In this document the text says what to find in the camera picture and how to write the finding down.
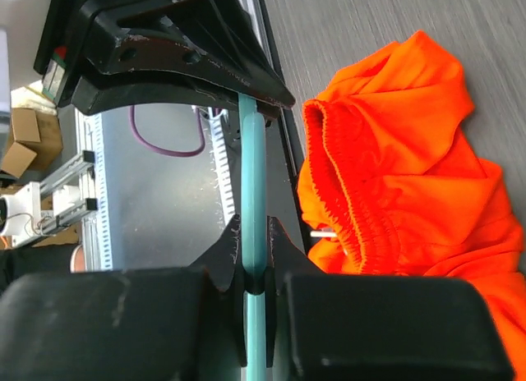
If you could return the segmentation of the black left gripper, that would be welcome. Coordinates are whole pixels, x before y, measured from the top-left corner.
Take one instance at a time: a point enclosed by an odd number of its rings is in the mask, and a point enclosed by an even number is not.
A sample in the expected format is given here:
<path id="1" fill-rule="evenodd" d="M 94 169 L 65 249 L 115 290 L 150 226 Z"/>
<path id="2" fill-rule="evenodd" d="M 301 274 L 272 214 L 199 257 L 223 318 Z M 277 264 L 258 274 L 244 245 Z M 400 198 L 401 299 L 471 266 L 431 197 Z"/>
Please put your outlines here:
<path id="1" fill-rule="evenodd" d="M 63 87 L 81 8 L 91 68 Z M 239 94 L 260 108 L 295 103 L 238 0 L 50 0 L 34 69 L 46 97 L 85 115 L 148 103 L 234 111 Z"/>

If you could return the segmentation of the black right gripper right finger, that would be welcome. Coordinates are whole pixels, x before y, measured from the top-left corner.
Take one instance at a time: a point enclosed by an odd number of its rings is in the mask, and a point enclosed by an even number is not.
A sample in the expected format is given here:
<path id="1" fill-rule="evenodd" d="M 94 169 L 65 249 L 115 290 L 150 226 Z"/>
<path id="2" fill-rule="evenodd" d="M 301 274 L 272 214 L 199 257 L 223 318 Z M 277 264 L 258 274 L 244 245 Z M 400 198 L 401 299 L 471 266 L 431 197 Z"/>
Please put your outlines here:
<path id="1" fill-rule="evenodd" d="M 268 221 L 276 380 L 512 380 L 489 309 L 458 278 L 327 274 Z"/>

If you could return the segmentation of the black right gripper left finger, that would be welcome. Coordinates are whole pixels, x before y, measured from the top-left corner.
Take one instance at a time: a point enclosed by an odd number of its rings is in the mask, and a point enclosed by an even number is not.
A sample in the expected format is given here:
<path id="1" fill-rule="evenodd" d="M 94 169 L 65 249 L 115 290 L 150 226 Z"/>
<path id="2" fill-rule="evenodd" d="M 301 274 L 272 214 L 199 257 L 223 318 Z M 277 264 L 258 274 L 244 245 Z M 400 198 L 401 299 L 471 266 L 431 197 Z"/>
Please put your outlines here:
<path id="1" fill-rule="evenodd" d="M 188 267 L 35 273 L 1 298 L 4 380 L 238 380 L 240 221 Z"/>

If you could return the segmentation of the teal hanger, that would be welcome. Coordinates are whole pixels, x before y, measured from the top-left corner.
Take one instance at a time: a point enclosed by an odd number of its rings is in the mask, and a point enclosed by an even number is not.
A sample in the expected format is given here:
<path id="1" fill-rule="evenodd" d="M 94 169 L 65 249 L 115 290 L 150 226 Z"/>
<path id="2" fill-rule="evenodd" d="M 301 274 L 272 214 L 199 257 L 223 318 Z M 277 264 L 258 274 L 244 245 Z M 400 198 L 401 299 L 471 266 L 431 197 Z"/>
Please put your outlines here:
<path id="1" fill-rule="evenodd" d="M 247 282 L 247 380 L 266 379 L 265 268 L 266 151 L 265 119 L 254 98 L 240 94 L 241 244 Z"/>

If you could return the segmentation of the orange shorts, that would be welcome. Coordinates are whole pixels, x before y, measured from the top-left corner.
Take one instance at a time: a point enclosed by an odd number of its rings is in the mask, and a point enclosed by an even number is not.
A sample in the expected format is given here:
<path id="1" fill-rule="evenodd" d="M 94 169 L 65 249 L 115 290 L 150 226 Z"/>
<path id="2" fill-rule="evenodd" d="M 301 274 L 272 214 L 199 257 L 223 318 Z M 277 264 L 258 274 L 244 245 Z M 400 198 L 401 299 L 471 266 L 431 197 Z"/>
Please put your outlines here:
<path id="1" fill-rule="evenodd" d="M 461 63 L 423 31 L 339 70 L 303 106 L 303 220 L 329 228 L 309 259 L 326 273 L 462 278 L 487 303 L 525 377 L 524 230 L 501 167 L 461 124 Z"/>

